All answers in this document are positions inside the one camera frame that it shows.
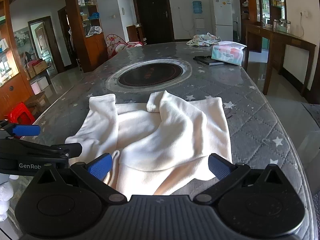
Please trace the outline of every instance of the red stool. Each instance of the red stool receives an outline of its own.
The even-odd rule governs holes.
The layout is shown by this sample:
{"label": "red stool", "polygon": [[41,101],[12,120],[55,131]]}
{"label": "red stool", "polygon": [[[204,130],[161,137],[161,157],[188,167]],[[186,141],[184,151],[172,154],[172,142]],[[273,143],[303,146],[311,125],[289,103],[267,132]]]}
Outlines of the red stool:
{"label": "red stool", "polygon": [[8,120],[10,123],[19,124],[33,124],[36,121],[26,105],[22,102],[8,114]]}

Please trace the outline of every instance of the screw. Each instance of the screw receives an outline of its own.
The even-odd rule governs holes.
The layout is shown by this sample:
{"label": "screw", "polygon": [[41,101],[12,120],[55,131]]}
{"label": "screw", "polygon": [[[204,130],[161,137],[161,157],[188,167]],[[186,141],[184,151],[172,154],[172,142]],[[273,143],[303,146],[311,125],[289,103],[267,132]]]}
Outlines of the screw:
{"label": "screw", "polygon": [[199,202],[209,202],[210,200],[212,200],[212,197],[208,194],[199,194],[198,196],[196,196],[196,200]]}
{"label": "screw", "polygon": [[112,202],[121,202],[124,200],[124,195],[121,194],[111,194],[109,200]]}

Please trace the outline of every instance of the wooden console table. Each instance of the wooden console table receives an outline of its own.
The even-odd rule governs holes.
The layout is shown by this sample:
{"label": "wooden console table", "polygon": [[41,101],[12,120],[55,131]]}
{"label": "wooden console table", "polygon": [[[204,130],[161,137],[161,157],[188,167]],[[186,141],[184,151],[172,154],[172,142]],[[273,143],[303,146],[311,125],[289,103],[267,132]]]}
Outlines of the wooden console table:
{"label": "wooden console table", "polygon": [[266,80],[264,82],[264,87],[262,91],[264,95],[268,93],[271,74],[272,74],[272,68],[274,67],[276,70],[278,70],[278,73],[283,68],[286,45],[294,46],[294,47],[309,51],[306,77],[305,77],[302,89],[300,91],[301,95],[303,95],[303,92],[307,87],[310,79],[316,45],[288,33],[279,32],[279,31],[274,32],[272,31],[272,29],[269,29],[267,27],[248,24],[246,25],[247,51],[246,51],[245,60],[244,60],[244,69],[246,71],[248,68],[249,51],[255,50],[255,43],[257,41],[257,36],[264,37],[266,39],[269,39],[270,41]]}

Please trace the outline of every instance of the black book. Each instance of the black book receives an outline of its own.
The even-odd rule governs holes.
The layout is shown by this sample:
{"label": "black book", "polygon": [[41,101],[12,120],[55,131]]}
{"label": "black book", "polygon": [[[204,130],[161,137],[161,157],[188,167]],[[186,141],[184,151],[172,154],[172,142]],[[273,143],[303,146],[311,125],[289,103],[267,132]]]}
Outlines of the black book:
{"label": "black book", "polygon": [[193,59],[195,61],[199,61],[203,64],[210,65],[210,66],[225,64],[225,62],[218,61],[216,59],[212,59],[211,56],[195,56]]}

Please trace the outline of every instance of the wooden stool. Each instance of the wooden stool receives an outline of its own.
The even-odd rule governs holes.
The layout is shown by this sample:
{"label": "wooden stool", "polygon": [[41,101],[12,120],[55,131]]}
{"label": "wooden stool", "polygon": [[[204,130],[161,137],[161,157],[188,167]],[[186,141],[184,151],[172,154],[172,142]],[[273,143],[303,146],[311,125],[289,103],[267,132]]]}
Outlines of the wooden stool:
{"label": "wooden stool", "polygon": [[[40,102],[44,100],[45,101],[45,105],[41,106]],[[47,99],[47,96],[45,95],[44,92],[40,92],[37,95],[31,96],[29,99],[27,99],[24,104],[28,107],[28,108],[33,108],[32,110],[32,115],[35,115],[37,112],[39,114],[42,114],[44,112],[44,107],[47,105],[50,105],[49,100]]]}

